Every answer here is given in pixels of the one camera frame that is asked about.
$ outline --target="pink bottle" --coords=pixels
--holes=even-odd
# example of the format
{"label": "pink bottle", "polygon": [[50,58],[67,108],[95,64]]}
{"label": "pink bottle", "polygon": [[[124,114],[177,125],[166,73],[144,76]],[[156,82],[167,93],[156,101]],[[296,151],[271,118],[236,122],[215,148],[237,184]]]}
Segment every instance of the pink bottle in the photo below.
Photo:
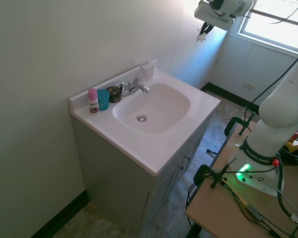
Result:
{"label": "pink bottle", "polygon": [[90,114],[91,115],[99,114],[97,90],[94,88],[90,88],[88,90],[88,103],[89,103]]}

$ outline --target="wall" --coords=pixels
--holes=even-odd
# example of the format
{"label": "wall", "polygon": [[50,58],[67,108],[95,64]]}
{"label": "wall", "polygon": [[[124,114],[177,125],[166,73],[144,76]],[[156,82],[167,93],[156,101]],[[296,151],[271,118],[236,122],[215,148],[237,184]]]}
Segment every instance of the wall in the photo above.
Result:
{"label": "wall", "polygon": [[195,42],[188,2],[0,0],[0,238],[30,237],[84,191],[69,97],[150,58],[206,82],[221,41]]}
{"label": "wall", "polygon": [[[211,82],[253,101],[295,60],[295,57],[227,35],[212,72]],[[244,88],[244,81],[255,85],[253,90]],[[260,105],[274,88],[275,86],[256,100],[255,104]]]}
{"label": "wall", "polygon": [[193,14],[199,1],[184,1],[185,9],[176,45],[172,74],[200,89],[210,80],[210,74],[215,66],[226,31],[215,27],[202,43],[194,40],[203,24]]}

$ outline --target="bathroom sink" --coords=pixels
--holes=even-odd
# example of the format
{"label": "bathroom sink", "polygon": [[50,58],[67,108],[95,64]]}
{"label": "bathroom sink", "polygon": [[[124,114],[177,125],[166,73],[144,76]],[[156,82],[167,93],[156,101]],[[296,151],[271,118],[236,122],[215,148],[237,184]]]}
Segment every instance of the bathroom sink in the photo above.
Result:
{"label": "bathroom sink", "polygon": [[145,134],[159,134],[177,124],[188,112],[190,100],[168,85],[156,83],[115,106],[113,115],[126,126]]}
{"label": "bathroom sink", "polygon": [[[138,66],[94,88],[126,84],[140,72]],[[87,91],[70,98],[70,109],[76,119],[157,176],[203,122],[210,120],[220,101],[158,69],[143,84],[149,88],[147,93],[138,90],[122,97],[98,115],[89,114]]]}

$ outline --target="blue cup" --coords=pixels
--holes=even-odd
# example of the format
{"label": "blue cup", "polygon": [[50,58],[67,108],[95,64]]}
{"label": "blue cup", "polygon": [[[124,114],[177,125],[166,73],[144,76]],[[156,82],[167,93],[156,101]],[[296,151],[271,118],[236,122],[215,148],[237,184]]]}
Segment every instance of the blue cup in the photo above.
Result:
{"label": "blue cup", "polygon": [[97,90],[99,110],[104,111],[108,109],[109,106],[109,92],[105,89]]}

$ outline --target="drain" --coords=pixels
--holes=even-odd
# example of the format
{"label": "drain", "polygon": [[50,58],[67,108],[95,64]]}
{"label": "drain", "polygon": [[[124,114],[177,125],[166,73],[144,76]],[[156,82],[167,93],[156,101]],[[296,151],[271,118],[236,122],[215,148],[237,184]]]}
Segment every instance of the drain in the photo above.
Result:
{"label": "drain", "polygon": [[144,115],[138,115],[137,120],[140,121],[140,122],[145,122],[147,120],[147,118]]}

